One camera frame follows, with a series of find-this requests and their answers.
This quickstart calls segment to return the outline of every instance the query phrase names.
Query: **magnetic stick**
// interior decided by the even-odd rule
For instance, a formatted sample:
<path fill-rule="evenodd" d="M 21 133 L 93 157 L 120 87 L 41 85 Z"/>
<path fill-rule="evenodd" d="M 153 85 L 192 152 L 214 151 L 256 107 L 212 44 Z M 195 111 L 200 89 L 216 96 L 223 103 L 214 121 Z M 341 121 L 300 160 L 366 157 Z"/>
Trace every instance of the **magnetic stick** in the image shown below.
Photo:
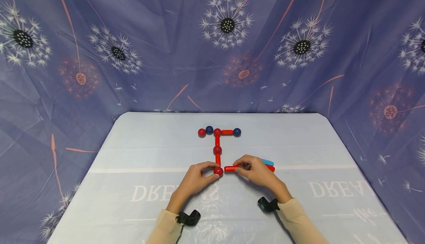
<path fill-rule="evenodd" d="M 218 134 L 215 136 L 215 145 L 220 146 L 220 135 Z"/>
<path fill-rule="evenodd" d="M 215 163 L 221 166 L 221 157 L 220 154 L 215 154 Z"/>
<path fill-rule="evenodd" d="M 239 167 L 239 166 L 225 166 L 225 167 L 224 167 L 224 172 L 235 172 L 235 169 L 236 169 L 236 168 L 238 168 L 238 167 Z M 274 166 L 266 165 L 266 167 L 267 167 L 268 169 L 270 169 L 270 171 L 272 171 L 272 172 L 274 172 L 274 171 L 275 171 Z"/>
<path fill-rule="evenodd" d="M 221 135 L 233 135 L 233 130 L 221 130 Z"/>

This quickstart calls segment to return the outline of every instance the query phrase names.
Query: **fabric backdrop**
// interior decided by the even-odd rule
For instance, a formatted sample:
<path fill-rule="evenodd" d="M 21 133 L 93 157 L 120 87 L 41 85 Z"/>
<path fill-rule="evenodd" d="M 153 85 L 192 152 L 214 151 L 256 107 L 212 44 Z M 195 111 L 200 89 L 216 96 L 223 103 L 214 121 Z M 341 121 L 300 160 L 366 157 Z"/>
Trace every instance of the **fabric backdrop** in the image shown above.
<path fill-rule="evenodd" d="M 129 110 L 308 110 L 422 243 L 424 1 L 0 0 L 0 242 L 48 240 Z"/>

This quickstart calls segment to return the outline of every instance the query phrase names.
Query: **sleeve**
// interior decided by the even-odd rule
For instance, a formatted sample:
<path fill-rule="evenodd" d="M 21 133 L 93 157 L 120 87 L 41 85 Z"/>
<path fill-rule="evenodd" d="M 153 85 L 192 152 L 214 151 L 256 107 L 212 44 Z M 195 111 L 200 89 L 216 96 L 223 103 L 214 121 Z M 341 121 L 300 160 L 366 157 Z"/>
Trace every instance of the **sleeve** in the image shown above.
<path fill-rule="evenodd" d="M 146 244 L 176 244 L 183 227 L 177 223 L 176 217 L 175 213 L 161 210 Z"/>
<path fill-rule="evenodd" d="M 280 208 L 277 215 L 296 244 L 328 244 L 322 233 L 307 217 L 297 199 L 294 198 L 285 204 L 277 205 Z"/>

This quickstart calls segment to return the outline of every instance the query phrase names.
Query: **white table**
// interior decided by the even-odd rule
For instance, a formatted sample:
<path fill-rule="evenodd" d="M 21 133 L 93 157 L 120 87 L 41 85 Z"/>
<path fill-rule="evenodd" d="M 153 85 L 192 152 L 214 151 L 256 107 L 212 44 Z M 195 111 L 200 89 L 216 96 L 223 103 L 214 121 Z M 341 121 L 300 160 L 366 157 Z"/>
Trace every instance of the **white table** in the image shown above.
<path fill-rule="evenodd" d="M 327 119 L 319 114 L 135 113 L 123 114 L 59 222 L 49 244 L 144 243 L 155 219 L 187 168 L 215 161 L 206 126 L 242 130 L 221 137 L 222 166 L 244 154 L 275 163 L 306 212 L 333 244 L 406 243 Z M 291 243 L 273 213 L 257 200 L 268 191 L 235 173 L 190 200 L 195 227 L 179 244 Z"/>

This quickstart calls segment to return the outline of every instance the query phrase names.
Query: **pink dandelion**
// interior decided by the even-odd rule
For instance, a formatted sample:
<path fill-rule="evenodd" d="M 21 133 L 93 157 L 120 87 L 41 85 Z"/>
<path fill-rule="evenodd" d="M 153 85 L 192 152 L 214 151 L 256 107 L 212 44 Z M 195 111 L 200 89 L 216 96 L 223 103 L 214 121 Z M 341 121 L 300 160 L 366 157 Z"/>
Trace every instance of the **pink dandelion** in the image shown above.
<path fill-rule="evenodd" d="M 93 63 L 83 62 L 76 57 L 66 59 L 59 67 L 59 75 L 66 90 L 76 98 L 87 98 L 99 84 L 99 75 Z"/>
<path fill-rule="evenodd" d="M 256 82 L 263 68 L 264 66 L 249 54 L 233 57 L 223 69 L 224 82 L 233 87 L 244 87 Z"/>
<path fill-rule="evenodd" d="M 385 135 L 408 126 L 408 110 L 414 108 L 413 91 L 394 85 L 377 92 L 370 100 L 372 125 Z"/>

